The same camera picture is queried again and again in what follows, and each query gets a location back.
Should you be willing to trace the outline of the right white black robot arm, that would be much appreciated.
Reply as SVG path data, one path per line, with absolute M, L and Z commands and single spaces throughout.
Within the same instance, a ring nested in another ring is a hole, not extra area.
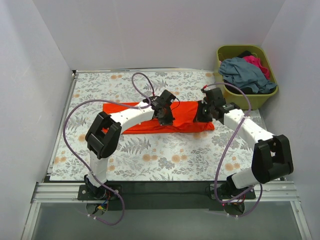
M 240 136 L 252 149 L 251 166 L 226 178 L 221 185 L 213 184 L 215 200 L 223 196 L 235 200 L 246 194 L 257 184 L 290 175 L 294 171 L 289 139 L 281 134 L 275 135 L 257 125 L 238 105 L 226 102 L 219 87 L 201 89 L 205 97 L 198 101 L 195 122 L 207 123 L 217 120 L 233 130 L 234 136 Z

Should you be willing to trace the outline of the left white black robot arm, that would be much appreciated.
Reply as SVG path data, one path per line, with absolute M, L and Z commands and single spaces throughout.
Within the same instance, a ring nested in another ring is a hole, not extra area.
M 116 151 L 121 134 L 131 127 L 156 119 L 161 126 L 171 126 L 173 117 L 171 105 L 176 96 L 164 90 L 160 96 L 127 105 L 124 110 L 115 113 L 100 112 L 89 128 L 85 140 L 89 150 L 90 171 L 84 177 L 89 194 L 95 200 L 106 196 L 108 159 Z

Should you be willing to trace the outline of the orange t-shirt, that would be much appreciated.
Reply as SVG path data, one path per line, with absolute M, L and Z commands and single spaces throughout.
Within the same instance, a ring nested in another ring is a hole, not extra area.
M 212 122 L 194 122 L 198 109 L 196 101 L 174 102 L 171 110 L 175 120 L 173 125 L 160 125 L 157 119 L 144 121 L 126 131 L 124 134 L 168 134 L 168 133 L 200 133 L 213 131 Z

